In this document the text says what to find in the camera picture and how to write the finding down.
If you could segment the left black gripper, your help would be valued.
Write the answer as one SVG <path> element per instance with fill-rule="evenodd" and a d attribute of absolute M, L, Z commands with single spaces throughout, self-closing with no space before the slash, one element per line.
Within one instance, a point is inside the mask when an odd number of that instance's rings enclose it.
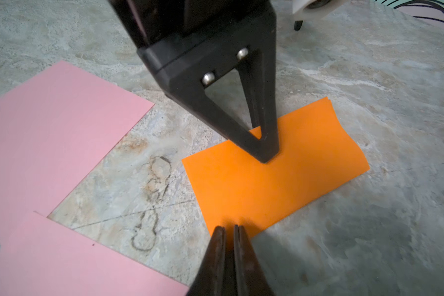
<path fill-rule="evenodd" d="M 276 13 L 270 2 L 110 0 L 109 4 L 167 97 L 263 164 L 279 152 Z M 187 35 L 206 23 L 185 37 L 174 33 Z M 261 128 L 261 138 L 205 93 L 232 70 L 239 73 L 252 124 Z"/>

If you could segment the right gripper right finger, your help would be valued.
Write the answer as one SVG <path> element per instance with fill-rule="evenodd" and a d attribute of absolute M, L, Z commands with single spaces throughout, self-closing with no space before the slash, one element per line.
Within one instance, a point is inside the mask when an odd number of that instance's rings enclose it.
<path fill-rule="evenodd" d="M 274 296 L 257 259 L 247 231 L 234 227 L 234 263 L 238 296 Z"/>

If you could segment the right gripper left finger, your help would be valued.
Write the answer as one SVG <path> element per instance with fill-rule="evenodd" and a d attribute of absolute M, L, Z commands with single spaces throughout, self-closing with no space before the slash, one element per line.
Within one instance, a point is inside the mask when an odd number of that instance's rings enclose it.
<path fill-rule="evenodd" d="M 205 255 L 187 296 L 221 296 L 226 255 L 226 230 L 214 229 Z"/>

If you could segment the orange square paper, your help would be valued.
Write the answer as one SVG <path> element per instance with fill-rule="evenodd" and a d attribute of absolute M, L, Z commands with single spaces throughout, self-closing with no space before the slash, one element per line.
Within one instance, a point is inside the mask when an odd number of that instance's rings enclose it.
<path fill-rule="evenodd" d="M 235 226 L 254 237 L 370 168 L 328 98 L 280 117 L 278 128 L 280 150 L 267 164 L 230 141 L 182 161 L 208 231 L 226 229 L 229 248 Z"/>

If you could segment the left pink paper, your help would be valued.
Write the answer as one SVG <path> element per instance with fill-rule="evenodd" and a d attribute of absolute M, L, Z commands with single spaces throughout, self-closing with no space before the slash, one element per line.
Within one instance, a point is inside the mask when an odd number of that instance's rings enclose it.
<path fill-rule="evenodd" d="M 0 97 L 0 244 L 48 216 L 152 108 L 60 61 Z"/>

